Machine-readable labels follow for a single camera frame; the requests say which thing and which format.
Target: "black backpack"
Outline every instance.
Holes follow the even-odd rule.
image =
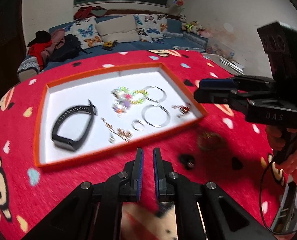
[[[77,57],[80,51],[89,54],[81,48],[81,42],[76,36],[68,34],[64,37],[64,39],[65,43],[59,49],[54,50],[53,54],[50,57],[50,61],[62,62],[67,59],[72,59]]]

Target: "silver bangle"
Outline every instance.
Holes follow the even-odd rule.
[[[166,121],[164,122],[164,123],[162,123],[162,124],[151,124],[151,123],[149,123],[147,120],[146,120],[146,118],[145,118],[145,112],[149,109],[149,108],[151,108],[151,107],[159,107],[160,109],[162,109],[166,114],[167,114],[167,119],[166,119]],[[156,128],[161,128],[161,127],[164,127],[164,126],[166,126],[166,125],[168,125],[169,124],[169,122],[170,122],[170,113],[169,113],[169,111],[167,111],[163,106],[161,106],[161,105],[157,105],[157,106],[155,106],[155,105],[148,105],[148,106],[145,106],[144,108],[143,108],[143,110],[142,110],[142,118],[144,119],[144,121],[147,123],[147,124],[149,124],[150,126],[153,126],[153,127],[156,127]]]
[[[143,128],[142,128],[142,129],[137,128],[137,127],[135,126],[137,123],[141,124],[141,125],[143,126]],[[144,124],[143,124],[140,120],[138,120],[138,119],[136,119],[136,120],[134,120],[134,121],[132,122],[132,127],[133,127],[133,129],[136,130],[136,131],[139,131],[139,132],[144,131]]]
[[[160,103],[160,102],[163,102],[165,99],[166,99],[166,93],[163,89],[159,88],[159,87],[154,87],[154,86],[147,86],[145,88],[143,88],[143,90],[147,91],[149,88],[157,88],[159,89],[160,91],[163,92],[163,97],[160,99],[160,100],[155,100],[155,99],[152,99],[152,98],[149,98],[149,97],[146,97],[147,100],[151,101],[151,102],[155,102],[155,103]]]

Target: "black cable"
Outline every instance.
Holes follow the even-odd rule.
[[[285,145],[285,147],[288,147],[289,145],[291,145],[293,142],[295,142],[297,140],[297,135],[288,143]],[[264,215],[263,215],[263,210],[262,210],[262,184],[263,184],[263,181],[264,181],[264,176],[266,174],[266,172],[268,171],[268,169],[273,165],[273,162],[274,162],[274,158],[273,160],[267,165],[267,167],[265,168],[264,172],[263,172],[263,175],[261,177],[261,181],[259,183],[259,212],[261,214],[261,218],[262,218],[262,221],[263,221],[263,224],[265,226],[265,228],[271,232],[272,234],[274,235],[278,235],[278,236],[286,236],[286,235],[290,235],[290,234],[293,234],[293,233],[296,233],[297,230],[295,231],[292,231],[292,232],[288,232],[288,233],[277,233],[277,232],[274,232],[273,230],[271,230],[266,222],[265,222],[265,219],[264,219]]]

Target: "red tablecloth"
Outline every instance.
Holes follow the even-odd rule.
[[[183,81],[191,83],[203,78],[226,78],[227,71],[198,52],[179,51],[186,57],[159,57],[148,51],[120,52],[91,57],[65,64],[41,73],[17,85],[0,103],[0,230],[6,239],[19,240],[50,212],[65,196],[83,181],[99,183],[122,170],[133,160],[136,149],[126,153],[65,170],[43,172],[33,163],[33,135],[37,109],[45,83],[67,75],[133,63],[162,62]],[[188,86],[194,92],[196,87]],[[242,114],[231,114],[225,106],[204,105],[210,113],[198,128],[184,131],[173,137],[144,145],[145,166],[140,204],[154,211],[157,208],[154,194],[152,152],[160,147],[163,159],[172,162],[175,171],[192,181],[214,181],[233,197],[258,221],[259,181],[263,165],[271,148],[266,141],[264,126],[246,123]],[[197,134],[211,131],[220,134],[227,147],[214,151],[201,151],[197,147]],[[195,168],[186,171],[178,162],[180,153],[196,158]],[[236,157],[243,168],[232,168]],[[265,218],[271,222],[279,207],[283,192],[281,181],[268,173],[263,190]]]

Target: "smartwatch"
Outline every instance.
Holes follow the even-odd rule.
[[[79,138],[77,141],[74,141],[72,139],[59,136],[57,134],[58,129],[61,126],[61,124],[64,122],[64,120],[66,120],[68,117],[72,116],[73,114],[77,114],[77,113],[85,113],[90,115],[90,119],[88,121],[88,124],[81,138]],[[97,115],[97,109],[90,100],[89,100],[89,106],[73,106],[70,109],[67,109],[65,112],[63,112],[60,115],[60,117],[56,120],[52,130],[52,141],[54,142],[55,146],[69,151],[73,151],[73,152],[77,151],[86,140],[96,115]]]

